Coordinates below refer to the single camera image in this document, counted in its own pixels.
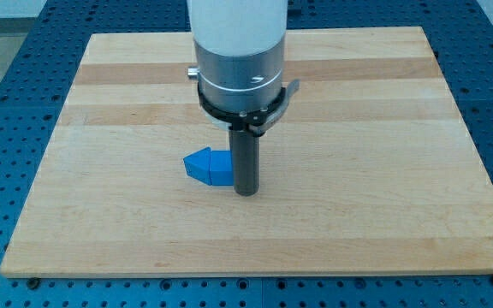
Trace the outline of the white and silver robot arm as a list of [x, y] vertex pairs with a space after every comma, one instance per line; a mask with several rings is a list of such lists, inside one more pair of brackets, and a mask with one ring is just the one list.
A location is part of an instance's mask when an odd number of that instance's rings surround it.
[[282, 87], [287, 0], [188, 0], [199, 91], [220, 110], [261, 110]]

